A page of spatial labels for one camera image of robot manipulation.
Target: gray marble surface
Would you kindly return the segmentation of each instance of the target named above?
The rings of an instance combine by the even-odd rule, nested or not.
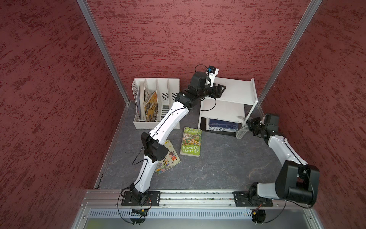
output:
[[[101,189],[122,189],[136,180],[142,163],[132,161],[142,147],[133,124],[134,101],[128,109]],[[191,110],[168,139],[179,152],[185,126],[197,128],[199,111]],[[277,156],[264,140],[246,133],[240,140],[221,134],[202,132],[201,156],[179,155],[181,162],[161,174],[154,174],[151,189],[247,189],[253,182],[274,182],[281,169]],[[143,159],[143,153],[136,162]]]

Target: green book cover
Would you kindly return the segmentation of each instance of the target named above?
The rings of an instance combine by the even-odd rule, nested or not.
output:
[[[199,157],[201,140],[202,130],[184,127],[180,154]]]

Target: red wall panel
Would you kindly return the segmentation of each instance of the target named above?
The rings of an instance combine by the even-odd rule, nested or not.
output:
[[[365,37],[365,1],[323,0],[262,104],[319,168],[326,228],[366,225]]]
[[[0,29],[0,227],[69,228],[123,99],[76,1],[2,1]]]
[[[88,1],[131,98],[134,78],[180,78],[184,89],[199,63],[254,78],[259,94],[309,2]]]

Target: black mounting plate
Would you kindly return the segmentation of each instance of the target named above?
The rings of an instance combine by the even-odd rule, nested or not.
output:
[[[159,206],[160,203],[160,192],[159,191],[148,191],[147,192],[147,203],[145,203],[144,207],[151,206]],[[127,191],[124,192],[121,206],[140,206],[135,198],[132,196],[132,193]]]
[[[252,200],[254,202],[259,203],[258,205],[253,205],[249,202],[248,196],[249,192],[233,192],[235,205],[237,207],[258,207],[262,204],[262,207],[273,207],[273,203],[271,199],[253,196]]]

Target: electrical wire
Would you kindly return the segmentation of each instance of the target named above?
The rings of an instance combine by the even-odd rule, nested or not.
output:
[[[136,164],[134,164],[134,163],[135,163],[135,161],[136,161],[136,159],[137,159],[137,157],[138,157],[138,155],[140,155],[140,153],[141,153],[142,149],[143,149],[143,146],[141,147],[140,152],[137,154],[137,156],[135,157],[134,161],[132,162],[132,165],[137,165],[138,163],[142,162],[143,160],[146,160],[146,159],[143,159],[143,160],[141,160],[141,161],[137,162]]]
[[[262,206],[262,204],[260,204],[259,207],[257,207],[256,209],[254,209],[254,211],[258,211],[261,206]]]
[[[296,204],[297,206],[302,207],[302,208],[306,208],[306,209],[309,209],[309,208],[312,208],[313,207],[312,205],[310,207],[304,207],[304,206],[301,206],[301,205],[299,205],[298,203],[296,203],[294,201],[291,201],[291,200],[287,200],[287,201],[290,201],[290,202]]]
[[[287,201],[285,200],[285,206],[283,206],[283,209],[281,210],[281,212],[273,219],[267,221],[267,222],[263,222],[263,224],[266,224],[266,223],[269,223],[269,222],[272,222],[273,220],[277,219],[277,217],[279,217],[281,215],[281,213],[283,212],[283,210],[285,210],[285,207],[286,207],[286,203]]]
[[[198,65],[196,65],[196,66],[194,67],[194,72],[196,72],[196,67],[198,67],[198,66],[200,66],[200,65],[205,66],[205,67],[207,68],[207,75],[208,75],[208,73],[209,73],[208,67],[207,67],[206,65],[204,65],[204,64],[198,64]]]
[[[134,224],[134,223],[132,223],[132,222],[128,222],[127,220],[125,220],[125,219],[121,216],[121,212],[119,212],[119,208],[118,208],[118,205],[119,205],[119,197],[120,197],[120,196],[122,196],[122,197],[123,197],[122,192],[123,192],[124,190],[126,190],[126,189],[129,189],[129,187],[122,189],[122,190],[121,190],[121,192],[119,193],[118,200],[117,200],[117,211],[118,211],[118,214],[119,214],[119,216],[121,217],[121,219],[123,219],[123,221],[125,221],[126,223],[129,223],[129,224]]]
[[[214,105],[211,109],[209,109],[209,110],[200,110],[200,111],[210,111],[210,110],[212,110],[213,108],[215,108],[215,106],[216,106],[216,98],[215,98],[215,105]]]
[[[117,211],[118,211],[118,214],[119,214],[119,216],[121,217],[121,219],[123,219],[123,221],[125,221],[126,223],[129,223],[129,224],[142,224],[143,222],[145,222],[145,220],[146,220],[146,216],[145,215],[143,215],[143,214],[141,214],[141,213],[138,213],[138,212],[135,212],[136,214],[139,214],[139,215],[141,215],[141,217],[139,218],[139,219],[141,219],[142,217],[144,217],[144,219],[143,219],[143,221],[142,222],[140,222],[140,223],[133,223],[133,222],[128,222],[127,220],[125,220],[123,217],[122,217],[122,215],[121,215],[121,212],[119,211],[119,197],[120,196],[122,196],[123,197],[123,195],[122,195],[122,192],[124,191],[124,190],[126,190],[126,189],[129,189],[130,187],[127,187],[127,188],[124,188],[124,189],[122,189],[121,190],[121,192],[119,193],[119,195],[118,195],[118,199],[117,199]],[[151,201],[151,199],[150,199],[150,197],[148,197],[149,198],[149,200],[150,200],[150,207],[149,206],[147,206],[147,211],[146,212],[148,212],[149,210],[150,210],[150,208],[152,207],[152,205],[153,205],[153,202]]]

